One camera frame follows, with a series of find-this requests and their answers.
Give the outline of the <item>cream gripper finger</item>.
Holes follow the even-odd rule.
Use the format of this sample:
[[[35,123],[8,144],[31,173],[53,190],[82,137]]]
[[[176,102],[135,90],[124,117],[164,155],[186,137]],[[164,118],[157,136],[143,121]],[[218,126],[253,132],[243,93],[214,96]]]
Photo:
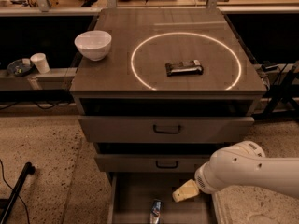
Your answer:
[[[172,197],[176,203],[193,198],[200,193],[196,182],[192,179],[185,182],[181,187],[176,189]]]

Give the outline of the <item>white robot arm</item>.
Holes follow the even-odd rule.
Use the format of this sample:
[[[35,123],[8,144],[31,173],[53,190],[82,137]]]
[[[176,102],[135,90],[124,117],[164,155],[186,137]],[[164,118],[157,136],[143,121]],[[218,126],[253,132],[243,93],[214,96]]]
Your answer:
[[[260,187],[298,198],[299,159],[267,158],[252,141],[236,143],[215,151],[195,171],[194,179],[175,190],[172,197],[181,202],[200,192],[213,194],[233,185]]]

